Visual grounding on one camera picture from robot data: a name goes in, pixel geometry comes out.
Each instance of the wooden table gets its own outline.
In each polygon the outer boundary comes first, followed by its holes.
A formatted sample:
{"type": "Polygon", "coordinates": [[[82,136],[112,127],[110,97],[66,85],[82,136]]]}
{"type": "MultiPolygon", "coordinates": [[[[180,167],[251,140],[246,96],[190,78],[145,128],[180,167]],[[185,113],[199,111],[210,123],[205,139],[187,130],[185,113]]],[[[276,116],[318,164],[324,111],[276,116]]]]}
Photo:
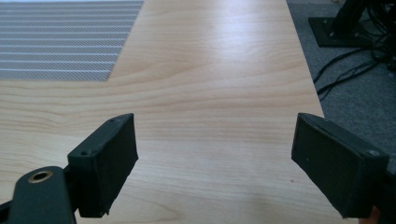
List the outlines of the wooden table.
{"type": "Polygon", "coordinates": [[[291,161],[301,111],[322,113],[285,1],[147,0],[108,82],[0,81],[0,203],[133,112],[140,160],[79,223],[357,223],[291,161]]]}

